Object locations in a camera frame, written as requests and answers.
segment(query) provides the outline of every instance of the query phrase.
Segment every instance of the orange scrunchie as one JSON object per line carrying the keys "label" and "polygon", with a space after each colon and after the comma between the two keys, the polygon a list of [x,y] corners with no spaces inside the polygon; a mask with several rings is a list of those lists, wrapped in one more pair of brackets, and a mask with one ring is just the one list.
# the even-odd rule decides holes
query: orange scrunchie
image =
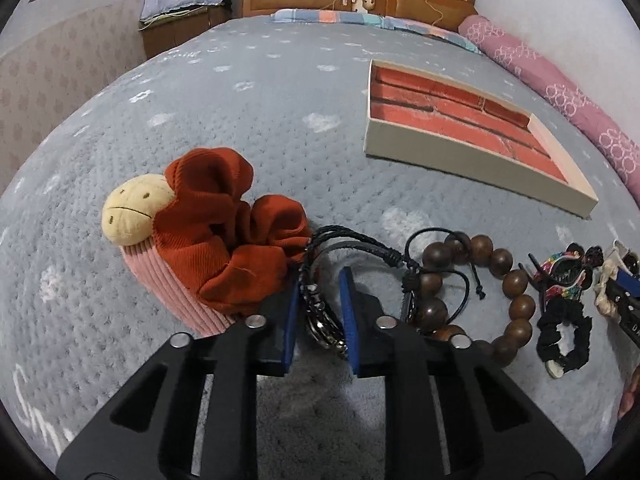
{"label": "orange scrunchie", "polygon": [[154,218],[156,250],[199,301],[223,314],[254,314],[302,258],[310,230],[302,205],[265,195],[240,200],[254,169],[229,148],[197,148],[164,172],[175,197]]}

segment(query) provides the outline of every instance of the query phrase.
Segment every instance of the black scrunchie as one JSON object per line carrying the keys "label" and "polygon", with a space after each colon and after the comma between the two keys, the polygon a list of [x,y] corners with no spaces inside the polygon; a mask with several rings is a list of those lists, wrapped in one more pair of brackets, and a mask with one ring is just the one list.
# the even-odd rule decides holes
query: black scrunchie
{"label": "black scrunchie", "polygon": [[[555,296],[546,304],[546,311],[538,321],[540,338],[536,345],[538,356],[542,362],[555,361],[565,372],[578,370],[589,361],[589,336],[591,333],[591,317],[582,314],[583,305],[577,300],[567,300]],[[568,320],[575,326],[574,349],[562,355],[558,348],[561,335],[558,325]]]}

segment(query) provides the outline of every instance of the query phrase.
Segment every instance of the yellow plush face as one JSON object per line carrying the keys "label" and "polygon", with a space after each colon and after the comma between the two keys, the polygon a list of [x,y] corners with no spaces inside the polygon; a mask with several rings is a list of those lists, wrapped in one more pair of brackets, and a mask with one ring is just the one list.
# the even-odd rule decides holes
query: yellow plush face
{"label": "yellow plush face", "polygon": [[120,246],[149,238],[156,213],[173,198],[164,175],[146,174],[127,180],[111,192],[102,208],[105,236]]}

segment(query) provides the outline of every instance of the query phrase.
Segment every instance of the pink pillow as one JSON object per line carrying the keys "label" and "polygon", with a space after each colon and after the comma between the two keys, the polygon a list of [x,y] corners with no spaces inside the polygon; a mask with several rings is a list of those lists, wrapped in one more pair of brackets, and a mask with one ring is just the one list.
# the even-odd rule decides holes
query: pink pillow
{"label": "pink pillow", "polygon": [[578,128],[606,157],[640,206],[640,148],[611,117],[542,54],[484,16],[469,16],[458,31]]}

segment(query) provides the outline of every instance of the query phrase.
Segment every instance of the gray bedspread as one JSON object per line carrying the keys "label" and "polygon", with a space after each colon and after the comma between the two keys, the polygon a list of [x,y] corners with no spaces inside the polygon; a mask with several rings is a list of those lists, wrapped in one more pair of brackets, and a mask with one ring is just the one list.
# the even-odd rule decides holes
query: gray bedspread
{"label": "gray bedspread", "polygon": [[[591,219],[450,174],[362,153],[369,60],[459,78],[533,111],[573,155],[600,197]],[[0,200],[0,398],[50,467],[110,395],[173,333],[184,330],[126,269],[100,230],[105,197],[161,173],[197,146],[229,146],[255,169],[247,199],[282,193],[316,225],[337,223],[404,244],[424,226],[489,234],[517,262],[571,241],[638,246],[638,208],[590,142],[489,59],[420,36],[358,25],[233,20],[123,75],[50,134]],[[416,244],[421,250],[428,240]],[[356,281],[399,313],[399,277],[342,253]],[[499,283],[459,318],[491,340],[508,320]],[[447,280],[455,304],[460,284]],[[507,373],[592,467],[610,445],[624,377],[638,354],[584,295],[591,360],[553,381],[534,343]],[[383,477],[382,380],[305,343],[292,373],[258,393],[261,478]]]}

